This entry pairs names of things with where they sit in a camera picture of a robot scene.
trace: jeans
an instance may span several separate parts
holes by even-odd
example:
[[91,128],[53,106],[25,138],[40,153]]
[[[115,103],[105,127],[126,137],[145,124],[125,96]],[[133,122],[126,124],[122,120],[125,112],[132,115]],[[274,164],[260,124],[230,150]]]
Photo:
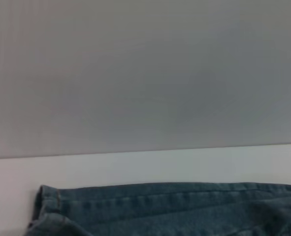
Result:
[[26,236],[291,236],[291,185],[41,186]]

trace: gray wall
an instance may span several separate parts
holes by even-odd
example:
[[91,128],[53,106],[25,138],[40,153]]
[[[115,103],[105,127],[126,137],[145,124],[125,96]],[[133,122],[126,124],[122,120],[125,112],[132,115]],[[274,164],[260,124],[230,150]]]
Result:
[[291,143],[291,0],[0,0],[0,157]]

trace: white surface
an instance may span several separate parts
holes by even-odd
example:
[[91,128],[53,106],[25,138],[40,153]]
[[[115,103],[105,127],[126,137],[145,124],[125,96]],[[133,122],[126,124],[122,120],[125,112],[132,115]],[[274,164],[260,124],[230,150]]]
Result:
[[159,181],[291,184],[291,145],[0,159],[0,236],[18,236],[41,184],[57,188]]
[[0,157],[291,143],[291,0],[0,0]]

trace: blue denim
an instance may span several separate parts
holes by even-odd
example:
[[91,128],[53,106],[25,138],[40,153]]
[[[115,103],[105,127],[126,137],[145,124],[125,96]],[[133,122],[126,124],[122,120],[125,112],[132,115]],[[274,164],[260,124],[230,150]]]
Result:
[[291,185],[42,186],[26,236],[291,236]]

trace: denim fabric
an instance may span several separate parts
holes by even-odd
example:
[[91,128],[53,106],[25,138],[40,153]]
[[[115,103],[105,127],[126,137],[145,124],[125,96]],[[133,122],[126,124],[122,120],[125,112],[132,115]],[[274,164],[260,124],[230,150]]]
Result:
[[26,236],[291,236],[291,185],[42,186]]

